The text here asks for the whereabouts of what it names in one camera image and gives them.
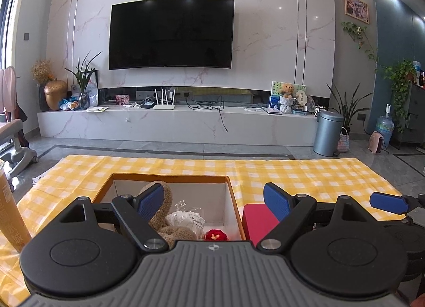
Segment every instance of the wall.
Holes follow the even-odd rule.
[[[378,17],[378,56],[380,64],[392,66],[404,58],[425,66],[425,23],[400,0],[376,0]],[[368,130],[375,130],[376,120],[391,103],[391,83],[380,69],[375,78],[375,94]]]
[[[351,99],[358,83],[360,87],[356,94],[356,98],[363,97],[370,92],[373,92],[375,85],[375,68],[376,63],[369,60],[364,53],[365,49],[358,49],[358,45],[353,42],[350,36],[343,31],[341,22],[353,22],[360,26],[366,26],[366,33],[371,44],[376,47],[377,41],[377,19],[375,0],[362,0],[368,4],[369,7],[369,22],[367,25],[364,22],[357,20],[345,14],[344,0],[335,0],[335,61],[334,61],[334,77],[332,87],[338,89],[343,96],[347,93],[347,99]],[[369,96],[359,102],[359,108],[370,108],[372,104],[372,96]],[[338,108],[335,99],[331,99],[330,106]],[[361,113],[367,114],[369,111],[362,111]],[[352,133],[364,133],[363,121],[357,120],[357,115],[350,126]]]
[[[269,90],[273,80],[303,83],[329,96],[334,57],[333,0],[235,0],[232,69],[108,70],[111,5],[135,0],[52,0],[47,56],[58,78],[89,51],[100,87],[209,86]]]
[[[16,83],[18,104],[27,114],[24,133],[38,127],[38,88],[31,67],[37,59],[46,57],[47,27],[52,0],[22,0],[18,17],[15,45],[15,68],[20,78]],[[29,41],[24,33],[29,32]]]

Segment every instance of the blue gripper pad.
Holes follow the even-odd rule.
[[[281,192],[280,188],[272,183],[264,186],[264,203],[275,217],[281,222],[291,211],[290,201]]]
[[[392,196],[390,194],[374,192],[370,196],[369,202],[375,209],[388,211],[397,215],[402,215],[409,210],[409,206],[402,197]]]
[[[145,190],[141,197],[142,199],[137,208],[137,213],[146,222],[149,222],[164,202],[164,188],[161,184],[155,184],[148,190]]]

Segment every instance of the television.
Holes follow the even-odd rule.
[[[142,0],[112,6],[109,69],[232,67],[234,0]]]

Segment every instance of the gray chair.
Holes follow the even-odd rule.
[[[0,108],[11,114],[11,120],[0,123],[0,145],[13,140],[14,148],[3,154],[0,159],[8,161],[12,170],[6,174],[9,184],[12,178],[21,173],[31,162],[37,163],[38,157],[35,150],[23,148],[19,142],[18,132],[23,129],[23,122],[14,119],[16,109],[16,72],[13,67],[0,70]]]

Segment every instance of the red flower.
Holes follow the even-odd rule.
[[[227,235],[219,229],[212,229],[209,232],[205,233],[203,238],[205,241],[227,241]]]

